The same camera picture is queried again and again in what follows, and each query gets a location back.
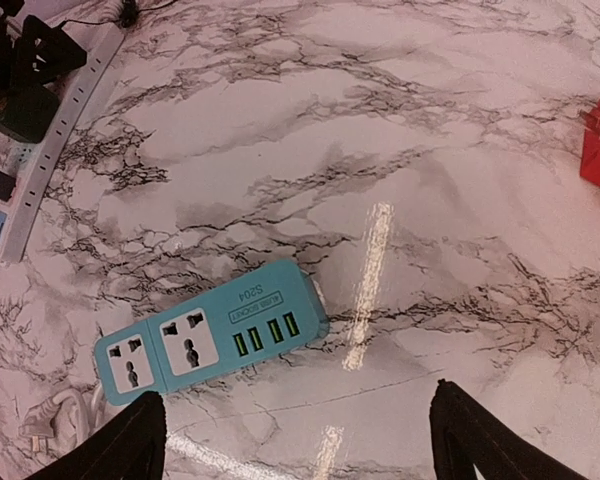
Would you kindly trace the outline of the teal power strip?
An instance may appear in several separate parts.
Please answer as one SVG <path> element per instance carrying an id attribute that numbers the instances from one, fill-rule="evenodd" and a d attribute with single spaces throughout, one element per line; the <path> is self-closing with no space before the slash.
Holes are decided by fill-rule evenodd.
<path id="1" fill-rule="evenodd" d="M 94 357 L 105 398 L 121 406 L 277 357 L 328 331 L 314 282 L 283 259 L 99 339 Z"/>

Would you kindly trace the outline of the white long power strip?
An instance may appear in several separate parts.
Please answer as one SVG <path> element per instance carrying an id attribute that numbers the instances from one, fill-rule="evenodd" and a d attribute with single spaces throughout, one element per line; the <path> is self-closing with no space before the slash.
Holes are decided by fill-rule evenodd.
<path id="1" fill-rule="evenodd" d="M 15 188 L 9 200 L 0 200 L 1 263 L 22 259 L 60 154 L 123 39 L 123 31 L 113 24 L 78 32 L 76 40 L 86 50 L 87 62 L 58 83 L 60 106 L 44 139 L 38 144 L 15 143 L 12 147 L 6 169 L 15 178 Z"/>

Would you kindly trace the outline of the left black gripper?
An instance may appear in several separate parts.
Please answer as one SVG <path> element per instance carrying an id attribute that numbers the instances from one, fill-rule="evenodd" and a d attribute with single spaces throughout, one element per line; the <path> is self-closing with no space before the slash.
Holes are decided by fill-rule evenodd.
<path id="1" fill-rule="evenodd" d="M 45 85 L 87 63 L 87 52 L 60 26 L 50 27 L 36 16 L 24 19 L 14 44 L 8 34 L 8 17 L 15 17 L 24 1 L 0 1 L 0 95 L 9 87 L 22 90 Z"/>

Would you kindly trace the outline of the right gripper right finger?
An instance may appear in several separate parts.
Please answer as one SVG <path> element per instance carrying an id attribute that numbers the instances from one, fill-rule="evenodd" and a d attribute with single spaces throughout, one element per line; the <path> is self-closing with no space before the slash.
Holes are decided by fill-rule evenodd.
<path id="1" fill-rule="evenodd" d="M 582 477 L 516 435 L 454 382 L 438 382 L 429 421 L 438 479 Z"/>

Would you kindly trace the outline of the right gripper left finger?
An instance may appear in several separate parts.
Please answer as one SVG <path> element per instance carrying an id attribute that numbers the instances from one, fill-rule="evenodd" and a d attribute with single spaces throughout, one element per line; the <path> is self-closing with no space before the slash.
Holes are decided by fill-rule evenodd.
<path id="1" fill-rule="evenodd" d="M 160 394 L 146 391 L 67 455 L 31 475 L 38 480 L 160 480 L 166 412 Z"/>

